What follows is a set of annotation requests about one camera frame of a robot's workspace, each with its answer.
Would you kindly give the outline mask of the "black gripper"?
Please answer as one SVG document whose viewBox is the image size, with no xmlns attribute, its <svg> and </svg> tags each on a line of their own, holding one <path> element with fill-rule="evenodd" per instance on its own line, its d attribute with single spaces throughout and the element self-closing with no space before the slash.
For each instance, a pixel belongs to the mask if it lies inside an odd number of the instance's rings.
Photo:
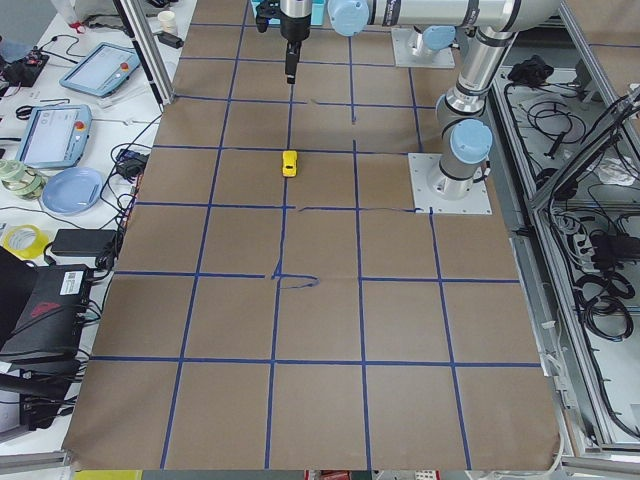
<svg viewBox="0 0 640 480">
<path fill-rule="evenodd" d="M 280 1 L 280 32 L 286 40 L 306 40 L 311 26 L 311 0 Z M 285 55 L 285 78 L 295 84 L 302 43 L 288 42 Z"/>
</svg>

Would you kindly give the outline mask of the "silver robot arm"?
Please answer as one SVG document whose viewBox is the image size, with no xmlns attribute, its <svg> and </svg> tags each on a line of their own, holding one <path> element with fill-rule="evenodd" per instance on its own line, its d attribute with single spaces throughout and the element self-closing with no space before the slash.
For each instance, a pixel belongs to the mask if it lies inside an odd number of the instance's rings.
<svg viewBox="0 0 640 480">
<path fill-rule="evenodd" d="M 407 42 L 413 64 L 442 64 L 451 55 L 450 46 L 456 36 L 451 25 L 414 26 Z"/>
<path fill-rule="evenodd" d="M 443 153 L 427 175 L 430 189 L 444 200 L 464 198 L 493 144 L 480 120 L 486 94 L 517 34 L 547 20 L 556 1 L 329 1 L 332 28 L 350 37 L 368 25 L 473 27 L 476 32 L 457 81 L 439 100 Z"/>
</svg>

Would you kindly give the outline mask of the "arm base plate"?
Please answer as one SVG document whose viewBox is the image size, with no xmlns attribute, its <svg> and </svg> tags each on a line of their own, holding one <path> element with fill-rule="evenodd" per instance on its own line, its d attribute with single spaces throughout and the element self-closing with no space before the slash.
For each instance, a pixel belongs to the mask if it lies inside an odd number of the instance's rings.
<svg viewBox="0 0 640 480">
<path fill-rule="evenodd" d="M 391 38 L 395 65 L 405 68 L 453 69 L 455 60 L 451 45 L 455 37 L 454 26 L 393 28 Z"/>
<path fill-rule="evenodd" d="M 491 215 L 492 208 L 485 181 L 473 177 L 458 181 L 440 169 L 441 154 L 408 155 L 414 210 L 422 214 Z"/>
</svg>

